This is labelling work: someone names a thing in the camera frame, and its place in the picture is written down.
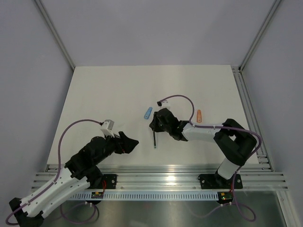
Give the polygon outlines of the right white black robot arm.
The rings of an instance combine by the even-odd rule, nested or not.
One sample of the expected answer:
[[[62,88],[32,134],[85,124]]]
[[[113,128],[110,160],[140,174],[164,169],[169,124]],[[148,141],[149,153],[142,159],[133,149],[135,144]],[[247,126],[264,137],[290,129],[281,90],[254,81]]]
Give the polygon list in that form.
[[[234,119],[221,125],[194,125],[190,121],[178,120],[173,113],[163,108],[153,114],[149,127],[154,133],[166,132],[177,141],[210,141],[216,143],[225,158],[215,173],[215,183],[226,187],[250,158],[257,140],[252,132],[245,130]]]

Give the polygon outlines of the orange highlighter pen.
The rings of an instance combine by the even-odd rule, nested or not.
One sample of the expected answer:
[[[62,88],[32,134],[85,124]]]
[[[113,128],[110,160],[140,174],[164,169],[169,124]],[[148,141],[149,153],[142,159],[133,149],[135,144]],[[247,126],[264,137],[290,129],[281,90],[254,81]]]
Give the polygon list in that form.
[[[202,112],[199,109],[196,112],[196,122],[197,123],[202,123]]]

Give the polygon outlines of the blue highlighter pen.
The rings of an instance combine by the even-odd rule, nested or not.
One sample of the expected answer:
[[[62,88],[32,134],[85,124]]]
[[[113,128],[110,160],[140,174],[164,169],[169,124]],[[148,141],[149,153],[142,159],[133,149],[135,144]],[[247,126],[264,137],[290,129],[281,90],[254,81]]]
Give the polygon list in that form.
[[[145,119],[145,120],[148,120],[148,119],[149,119],[149,117],[150,117],[150,115],[151,115],[151,113],[152,113],[152,110],[153,110],[152,107],[149,107],[149,108],[147,109],[147,111],[146,111],[145,114],[144,114],[144,119]]]

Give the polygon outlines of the black green-tipped pen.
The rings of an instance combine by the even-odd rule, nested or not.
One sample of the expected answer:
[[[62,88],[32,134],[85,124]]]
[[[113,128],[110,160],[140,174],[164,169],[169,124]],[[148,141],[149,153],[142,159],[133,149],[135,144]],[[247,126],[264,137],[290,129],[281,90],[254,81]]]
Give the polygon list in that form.
[[[152,133],[153,133],[153,146],[154,146],[154,149],[156,149],[157,148],[156,132],[153,131]]]

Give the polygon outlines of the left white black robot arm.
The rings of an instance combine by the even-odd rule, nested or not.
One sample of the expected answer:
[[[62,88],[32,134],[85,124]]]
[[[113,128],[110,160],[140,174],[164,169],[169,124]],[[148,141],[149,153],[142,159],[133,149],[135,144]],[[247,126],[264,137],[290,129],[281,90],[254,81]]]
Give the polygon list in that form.
[[[57,207],[87,188],[98,188],[103,175],[97,165],[113,153],[129,154],[139,141],[118,135],[93,137],[78,153],[58,167],[55,177],[24,198],[13,198],[9,205],[20,227],[39,227]]]

